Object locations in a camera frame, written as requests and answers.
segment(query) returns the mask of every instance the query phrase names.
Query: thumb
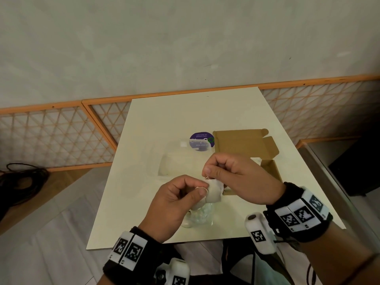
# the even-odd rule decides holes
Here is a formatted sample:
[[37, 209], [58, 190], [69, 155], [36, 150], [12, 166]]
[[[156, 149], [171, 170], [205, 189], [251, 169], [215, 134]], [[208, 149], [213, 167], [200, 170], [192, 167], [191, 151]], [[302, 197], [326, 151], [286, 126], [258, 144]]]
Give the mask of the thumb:
[[236, 178], [236, 174], [215, 165], [206, 165], [203, 172], [206, 173], [207, 176], [221, 181], [228, 187], [232, 186], [234, 179]]
[[207, 190], [203, 187], [199, 187], [188, 193], [185, 197], [179, 200], [180, 207], [185, 212], [189, 211], [196, 203], [202, 200], [207, 195]]

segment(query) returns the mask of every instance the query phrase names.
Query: brown cardboard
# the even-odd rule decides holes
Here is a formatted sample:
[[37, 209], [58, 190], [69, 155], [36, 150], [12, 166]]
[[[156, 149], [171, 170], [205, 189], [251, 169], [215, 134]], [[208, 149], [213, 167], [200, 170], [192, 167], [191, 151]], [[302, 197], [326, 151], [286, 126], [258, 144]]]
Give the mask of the brown cardboard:
[[[261, 167], [276, 179], [281, 180], [280, 173], [273, 158], [279, 150], [267, 129], [214, 131], [215, 152], [242, 154], [249, 158], [259, 157], [262, 159]], [[234, 195], [233, 192], [225, 191], [223, 195]]]

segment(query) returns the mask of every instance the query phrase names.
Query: hand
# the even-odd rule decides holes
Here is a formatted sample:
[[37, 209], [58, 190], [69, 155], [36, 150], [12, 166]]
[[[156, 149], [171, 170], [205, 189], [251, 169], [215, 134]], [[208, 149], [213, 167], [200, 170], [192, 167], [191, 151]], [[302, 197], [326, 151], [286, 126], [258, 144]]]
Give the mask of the hand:
[[[187, 175], [165, 183], [154, 196], [139, 228], [160, 243], [165, 242], [178, 230], [190, 208], [206, 196], [204, 188], [208, 186], [208, 183]], [[180, 199], [180, 191], [189, 191], [189, 187], [204, 188], [192, 190]]]
[[271, 205], [285, 192], [283, 183], [250, 158], [237, 154], [212, 154], [202, 176], [223, 182], [239, 197], [255, 204]]

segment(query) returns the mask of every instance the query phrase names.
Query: person's right hand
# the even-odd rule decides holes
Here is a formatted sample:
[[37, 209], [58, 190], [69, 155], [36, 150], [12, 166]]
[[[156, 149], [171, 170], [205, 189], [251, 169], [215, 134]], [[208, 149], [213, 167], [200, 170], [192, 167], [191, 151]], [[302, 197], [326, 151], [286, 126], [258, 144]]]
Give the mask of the person's right hand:
[[223, 182], [245, 201], [272, 205], [285, 192], [285, 185], [250, 158], [214, 153], [202, 170], [203, 177]]

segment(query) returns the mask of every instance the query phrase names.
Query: cardboard flap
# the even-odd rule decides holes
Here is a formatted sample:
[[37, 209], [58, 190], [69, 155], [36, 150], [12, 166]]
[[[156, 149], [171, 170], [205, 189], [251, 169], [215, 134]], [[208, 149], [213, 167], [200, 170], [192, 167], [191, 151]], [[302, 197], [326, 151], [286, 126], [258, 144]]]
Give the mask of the cardboard flap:
[[273, 159], [278, 148], [267, 129], [214, 131], [215, 152], [243, 154], [247, 157]]

